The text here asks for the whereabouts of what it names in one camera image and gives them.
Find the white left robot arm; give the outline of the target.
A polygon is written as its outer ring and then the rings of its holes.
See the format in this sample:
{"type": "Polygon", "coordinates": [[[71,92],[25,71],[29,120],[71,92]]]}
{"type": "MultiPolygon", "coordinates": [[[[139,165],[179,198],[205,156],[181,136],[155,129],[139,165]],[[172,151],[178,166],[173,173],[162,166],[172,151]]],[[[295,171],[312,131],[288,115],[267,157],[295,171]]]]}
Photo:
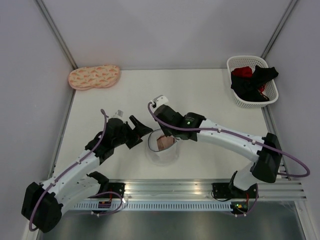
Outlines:
{"type": "Polygon", "coordinates": [[[133,115],[129,120],[104,115],[103,130],[87,143],[83,152],[64,170],[42,183],[32,182],[25,190],[21,214],[29,221],[31,232],[51,231],[62,216],[82,200],[109,193],[109,179],[95,169],[110,158],[117,147],[132,149],[152,128],[142,124],[133,115]]]}

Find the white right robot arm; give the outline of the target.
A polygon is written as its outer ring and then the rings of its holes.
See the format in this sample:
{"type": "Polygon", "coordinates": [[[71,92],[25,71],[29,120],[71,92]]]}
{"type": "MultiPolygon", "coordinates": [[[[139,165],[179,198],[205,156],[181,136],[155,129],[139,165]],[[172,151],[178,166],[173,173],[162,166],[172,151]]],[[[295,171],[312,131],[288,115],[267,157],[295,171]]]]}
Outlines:
{"type": "Polygon", "coordinates": [[[262,137],[233,132],[193,112],[181,115],[165,104],[149,104],[148,110],[166,136],[213,144],[250,160],[247,166],[232,175],[228,184],[231,196],[239,198],[260,182],[276,182],[282,158],[276,135],[268,133],[262,137]]]}

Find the round white mesh laundry bag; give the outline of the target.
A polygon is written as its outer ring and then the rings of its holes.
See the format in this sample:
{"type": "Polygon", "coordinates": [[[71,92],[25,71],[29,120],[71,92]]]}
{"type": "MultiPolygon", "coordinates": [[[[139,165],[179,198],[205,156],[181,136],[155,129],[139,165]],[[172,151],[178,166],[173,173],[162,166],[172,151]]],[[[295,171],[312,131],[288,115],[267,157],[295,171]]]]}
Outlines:
{"type": "Polygon", "coordinates": [[[179,148],[179,139],[165,136],[159,128],[151,132],[147,138],[146,155],[153,164],[167,166],[179,158],[179,148]]]}

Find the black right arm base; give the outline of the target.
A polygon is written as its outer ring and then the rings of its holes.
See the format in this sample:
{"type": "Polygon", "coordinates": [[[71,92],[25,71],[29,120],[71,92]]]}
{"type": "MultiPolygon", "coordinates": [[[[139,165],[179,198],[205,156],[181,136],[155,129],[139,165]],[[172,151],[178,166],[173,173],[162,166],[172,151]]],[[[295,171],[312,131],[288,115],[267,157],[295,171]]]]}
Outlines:
{"type": "Polygon", "coordinates": [[[226,202],[233,198],[231,190],[229,189],[229,184],[226,182],[216,182],[212,183],[211,196],[219,201],[226,202]]]}

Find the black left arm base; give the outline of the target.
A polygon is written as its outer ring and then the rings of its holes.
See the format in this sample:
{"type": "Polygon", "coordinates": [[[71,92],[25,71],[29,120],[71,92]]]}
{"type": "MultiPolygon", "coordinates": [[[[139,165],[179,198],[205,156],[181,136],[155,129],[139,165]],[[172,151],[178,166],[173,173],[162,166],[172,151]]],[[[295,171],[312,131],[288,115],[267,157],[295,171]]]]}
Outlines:
{"type": "Polygon", "coordinates": [[[107,187],[103,187],[97,194],[90,196],[90,199],[120,199],[125,193],[124,182],[110,182],[107,187]]]}

